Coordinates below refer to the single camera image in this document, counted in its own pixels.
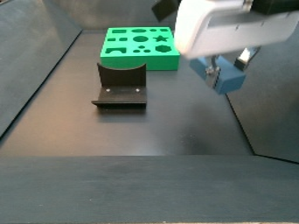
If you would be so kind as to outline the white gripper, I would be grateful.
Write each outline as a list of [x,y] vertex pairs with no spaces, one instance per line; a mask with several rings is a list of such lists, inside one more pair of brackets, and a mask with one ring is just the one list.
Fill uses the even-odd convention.
[[215,88],[220,75],[217,54],[245,48],[233,63],[244,71],[260,46],[285,41],[297,23],[299,10],[263,15],[248,9],[247,0],[181,0],[173,43],[187,59],[209,56],[205,82]]

